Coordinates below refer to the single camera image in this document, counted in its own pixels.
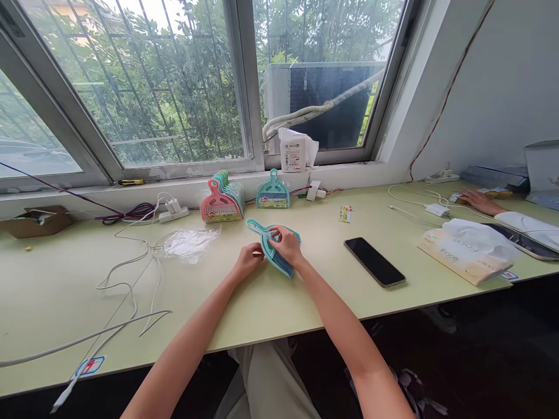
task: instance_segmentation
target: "hand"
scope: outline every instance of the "hand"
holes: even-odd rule
[[[292,231],[283,226],[273,226],[268,231],[274,232],[272,233],[272,237],[279,236],[277,242],[269,240],[270,245],[276,249],[290,264],[295,266],[299,262],[305,260],[303,254],[301,253],[299,240],[297,240],[297,236],[295,236]]]
[[[231,270],[231,275],[242,281],[252,273],[264,260],[264,252],[260,243],[251,243],[240,250],[239,258]]]
[[[481,192],[474,191],[472,189],[461,190],[460,193],[462,196],[460,197],[464,201],[470,203],[470,205],[482,212],[484,214],[490,216],[496,216],[497,214],[501,214],[503,212],[508,212],[507,209],[495,204],[494,202],[490,201],[485,194]]]

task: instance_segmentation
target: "smartphone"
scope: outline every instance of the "smartphone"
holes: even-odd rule
[[[373,246],[367,243],[364,238],[357,237],[356,239],[346,240],[344,244],[380,286],[387,288],[406,280],[406,277],[373,249]]]
[[[508,240],[510,240],[517,248],[522,250],[524,253],[529,254],[535,259],[542,261],[557,261],[559,260],[559,253],[544,246],[537,241],[523,236],[522,234],[507,228],[500,224],[485,223],[485,225],[490,226],[492,229],[498,231]]]

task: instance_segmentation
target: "light pants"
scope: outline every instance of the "light pants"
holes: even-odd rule
[[[239,368],[214,419],[320,419],[291,361],[287,339],[228,353]]]

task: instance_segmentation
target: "person's right hand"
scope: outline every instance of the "person's right hand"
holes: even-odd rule
[[[269,240],[270,245],[290,264],[295,266],[305,259],[301,253],[301,247],[299,247],[299,240],[292,231],[283,226],[273,226],[268,231],[273,231],[272,237],[279,236],[277,242]]]
[[[507,209],[504,209],[503,207],[490,201],[485,196],[485,194],[482,194],[481,192],[474,191],[472,189],[466,189],[466,190],[461,190],[460,193],[462,194],[460,199],[463,199],[464,201],[470,203],[470,205],[474,209],[484,214],[490,216],[496,216],[497,214],[501,214],[503,212],[508,211]]]

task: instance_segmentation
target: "yellow screwdriver handle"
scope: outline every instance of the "yellow screwdriver handle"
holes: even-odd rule
[[[144,184],[143,179],[122,179],[118,181],[119,185],[130,186],[133,184]]]

